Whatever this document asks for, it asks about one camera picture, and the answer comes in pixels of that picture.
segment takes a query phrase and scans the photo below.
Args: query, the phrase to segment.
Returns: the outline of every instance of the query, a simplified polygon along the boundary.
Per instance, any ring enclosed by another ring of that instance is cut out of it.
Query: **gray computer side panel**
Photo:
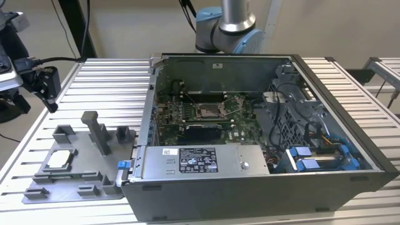
[[[245,218],[334,211],[360,192],[377,190],[382,173],[136,182],[122,186],[138,221]]]

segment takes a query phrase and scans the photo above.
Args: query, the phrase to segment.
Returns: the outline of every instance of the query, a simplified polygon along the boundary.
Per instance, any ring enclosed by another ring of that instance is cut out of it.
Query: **black pole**
[[[88,31],[88,36],[85,38],[85,46],[84,46],[84,55],[81,54],[81,41],[85,30],[85,18],[81,12],[80,2],[78,0],[58,0],[61,10],[65,16],[66,24],[73,36],[74,45],[80,52],[81,58],[96,58],[97,54],[94,51],[94,46],[90,38],[90,34]]]

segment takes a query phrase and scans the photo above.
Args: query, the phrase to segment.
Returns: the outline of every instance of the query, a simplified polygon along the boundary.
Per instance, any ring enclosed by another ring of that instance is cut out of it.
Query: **metal rail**
[[[365,133],[400,170],[400,123],[336,62],[305,58],[308,66],[338,99]],[[14,224],[132,224],[140,223],[129,204],[121,200],[24,205],[21,192],[30,184],[50,145],[57,125],[86,130],[80,116],[98,112],[98,122],[109,129],[128,125],[138,131],[148,88],[148,60],[89,59],[77,64],[62,84],[60,110],[42,111],[32,129],[0,171],[0,221]],[[380,191],[358,194],[336,212],[273,217],[225,219],[178,224],[384,224],[400,223],[400,177]]]

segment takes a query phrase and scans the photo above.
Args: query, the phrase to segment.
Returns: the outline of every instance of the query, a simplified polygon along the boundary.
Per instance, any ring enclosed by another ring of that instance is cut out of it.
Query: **sticker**
[[[213,63],[212,68],[213,69],[222,69],[222,64],[221,63]]]
[[[181,173],[218,172],[217,155],[214,148],[180,149]]]
[[[177,149],[162,149],[162,155],[177,155]]]

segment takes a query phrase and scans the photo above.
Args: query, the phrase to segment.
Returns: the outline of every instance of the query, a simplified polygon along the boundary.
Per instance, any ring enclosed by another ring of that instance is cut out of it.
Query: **barcode sticker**
[[[162,149],[162,155],[177,155],[177,149]]]

